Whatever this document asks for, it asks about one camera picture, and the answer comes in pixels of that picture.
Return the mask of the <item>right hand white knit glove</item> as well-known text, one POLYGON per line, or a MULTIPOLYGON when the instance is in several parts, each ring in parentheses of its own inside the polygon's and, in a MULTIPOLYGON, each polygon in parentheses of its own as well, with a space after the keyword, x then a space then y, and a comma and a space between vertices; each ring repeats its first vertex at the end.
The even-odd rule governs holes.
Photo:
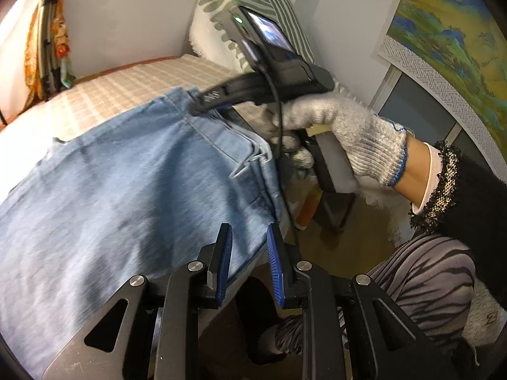
POLYGON ((312 94, 282 105, 282 121, 288 130, 322 124, 330 127, 344 149, 351 169, 382 186, 393 187, 407 163, 407 130, 383 119, 353 99, 337 93, 312 94))

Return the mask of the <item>right forearm black sleeve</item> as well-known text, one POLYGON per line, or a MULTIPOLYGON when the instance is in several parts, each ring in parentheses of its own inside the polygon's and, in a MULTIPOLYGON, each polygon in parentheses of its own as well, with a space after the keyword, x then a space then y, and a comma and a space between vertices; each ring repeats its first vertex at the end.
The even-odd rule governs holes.
POLYGON ((506 183, 452 146, 408 136, 395 190, 413 203, 416 229, 471 249, 476 275, 506 307, 506 183))

